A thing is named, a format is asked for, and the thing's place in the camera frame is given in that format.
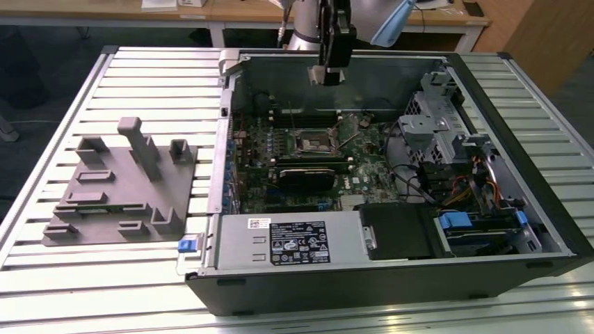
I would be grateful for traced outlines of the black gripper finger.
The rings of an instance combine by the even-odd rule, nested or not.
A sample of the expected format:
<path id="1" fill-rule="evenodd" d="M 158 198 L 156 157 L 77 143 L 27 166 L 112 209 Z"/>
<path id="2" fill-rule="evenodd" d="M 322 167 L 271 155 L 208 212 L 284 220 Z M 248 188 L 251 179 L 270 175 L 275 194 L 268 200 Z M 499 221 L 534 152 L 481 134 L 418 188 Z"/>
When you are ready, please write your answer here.
<path id="1" fill-rule="evenodd" d="M 323 85 L 338 86 L 344 80 L 343 69 L 340 67 L 327 67 L 323 71 Z"/>

